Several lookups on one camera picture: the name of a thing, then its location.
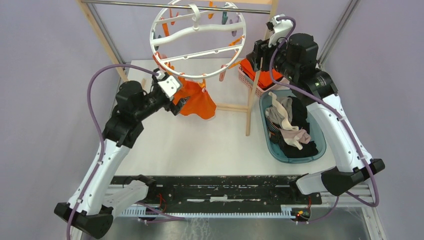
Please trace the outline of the orange underwear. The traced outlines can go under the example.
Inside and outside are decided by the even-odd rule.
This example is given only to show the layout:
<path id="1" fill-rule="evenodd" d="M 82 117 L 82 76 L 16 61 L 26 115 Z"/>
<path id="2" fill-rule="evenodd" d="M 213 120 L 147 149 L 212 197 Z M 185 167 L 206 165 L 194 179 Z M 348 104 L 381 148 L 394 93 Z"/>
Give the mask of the orange underwear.
<path id="1" fill-rule="evenodd" d="M 217 105 L 206 89 L 206 80 L 197 82 L 181 76 L 177 76 L 177 78 L 181 81 L 183 87 L 177 92 L 173 102 L 176 103 L 177 100 L 188 97 L 180 114 L 183 116 L 195 114 L 204 120 L 213 118 L 216 115 Z"/>

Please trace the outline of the beige grey underwear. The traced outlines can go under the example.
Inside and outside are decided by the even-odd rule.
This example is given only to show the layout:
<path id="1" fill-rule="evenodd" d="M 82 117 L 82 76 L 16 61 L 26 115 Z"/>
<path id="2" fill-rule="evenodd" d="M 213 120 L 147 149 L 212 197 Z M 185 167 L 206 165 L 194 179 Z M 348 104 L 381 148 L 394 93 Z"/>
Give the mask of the beige grey underwear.
<path id="1" fill-rule="evenodd" d="M 298 126 L 293 126 L 293 99 L 291 97 L 277 97 L 273 92 L 269 92 L 271 97 L 271 107 L 265 111 L 265 115 L 272 123 L 278 124 L 283 130 L 298 131 Z"/>

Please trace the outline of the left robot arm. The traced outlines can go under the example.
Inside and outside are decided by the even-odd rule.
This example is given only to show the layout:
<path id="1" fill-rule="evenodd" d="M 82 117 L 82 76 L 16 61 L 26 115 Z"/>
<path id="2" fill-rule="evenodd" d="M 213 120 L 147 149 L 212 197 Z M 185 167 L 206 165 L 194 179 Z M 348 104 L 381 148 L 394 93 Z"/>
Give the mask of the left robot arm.
<path id="1" fill-rule="evenodd" d="M 56 205 L 54 213 L 83 233 L 101 239 L 114 219 L 131 205 L 157 198 L 156 182 L 138 175 L 128 186 L 107 196 L 106 192 L 118 167 L 144 130 L 143 121 L 160 109 L 178 115 L 184 99 L 173 103 L 174 95 L 183 87 L 178 78 L 160 72 L 152 76 L 151 90 L 146 92 L 138 81 L 120 85 L 116 106 L 101 133 L 99 148 L 80 186 L 67 202 Z"/>

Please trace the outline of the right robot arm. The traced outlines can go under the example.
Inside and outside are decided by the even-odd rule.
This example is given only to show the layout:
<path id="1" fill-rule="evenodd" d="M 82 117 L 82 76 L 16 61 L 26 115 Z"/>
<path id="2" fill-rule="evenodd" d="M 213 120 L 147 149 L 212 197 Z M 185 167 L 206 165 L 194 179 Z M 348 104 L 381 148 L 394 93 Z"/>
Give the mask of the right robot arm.
<path id="1" fill-rule="evenodd" d="M 385 168 L 384 161 L 372 157 L 352 129 L 334 81 L 317 67 L 318 50 L 312 35 L 295 33 L 276 43 L 257 40 L 246 57 L 254 70 L 277 72 L 288 80 L 287 87 L 316 120 L 334 155 L 334 167 L 296 180 L 296 186 L 288 191 L 295 204 L 302 204 L 315 192 L 349 194 L 365 181 L 371 182 L 377 194 L 375 176 Z"/>

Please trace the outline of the white round clip hanger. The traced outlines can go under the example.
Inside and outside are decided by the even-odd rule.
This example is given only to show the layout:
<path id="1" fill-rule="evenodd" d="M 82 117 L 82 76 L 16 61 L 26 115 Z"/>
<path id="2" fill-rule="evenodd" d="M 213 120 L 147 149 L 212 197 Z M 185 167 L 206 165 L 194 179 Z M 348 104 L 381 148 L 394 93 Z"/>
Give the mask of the white round clip hanger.
<path id="1" fill-rule="evenodd" d="M 217 3 L 210 1 L 206 2 L 197 2 L 194 0 L 177 0 L 178 5 L 187 6 L 191 1 L 198 7 L 207 7 L 210 3 L 213 3 L 216 7 L 224 7 L 224 2 Z M 230 19 L 236 18 L 235 12 L 228 12 L 228 21 L 225 25 L 229 25 Z M 199 25 L 221 25 L 222 12 L 219 11 L 216 14 L 202 14 L 198 23 Z M 176 32 L 190 28 L 194 25 L 192 18 L 181 19 L 172 23 L 166 24 L 169 34 L 175 34 Z M 230 31 L 196 31 L 185 36 L 181 36 L 176 40 L 157 46 L 155 49 L 161 55 L 161 58 L 175 58 L 183 57 L 189 54 L 197 52 L 206 52 L 213 49 L 220 49 L 229 46 L 233 41 L 239 38 L 243 34 L 243 30 L 239 29 L 237 31 L 237 36 L 233 37 Z M 204 56 L 192 57 L 190 59 L 176 60 L 171 62 L 171 67 L 178 73 L 184 73 L 191 76 L 199 76 L 201 74 L 213 73 L 221 68 L 222 65 L 228 63 L 231 58 L 235 55 L 234 50 L 222 51 L 220 53 L 208 54 Z M 213 58 L 218 57 L 225 59 L 219 63 L 214 63 L 210 67 L 202 67 L 201 69 L 190 70 L 187 66 L 184 66 L 185 62 L 189 60 L 199 60 L 203 58 Z"/>

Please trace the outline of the black underwear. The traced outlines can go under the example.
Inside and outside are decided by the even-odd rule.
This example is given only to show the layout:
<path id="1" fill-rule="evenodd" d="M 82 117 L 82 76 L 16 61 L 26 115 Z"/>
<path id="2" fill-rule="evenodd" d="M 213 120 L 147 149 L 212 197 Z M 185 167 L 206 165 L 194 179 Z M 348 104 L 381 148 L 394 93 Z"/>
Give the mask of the black underwear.
<path id="1" fill-rule="evenodd" d="M 298 127 L 300 130 L 306 130 L 306 132 L 310 133 L 310 123 L 307 121 L 308 111 L 305 106 L 303 106 L 302 102 L 294 96 L 289 96 L 289 102 L 291 104 L 287 104 L 287 111 L 291 112 L 291 125 Z"/>

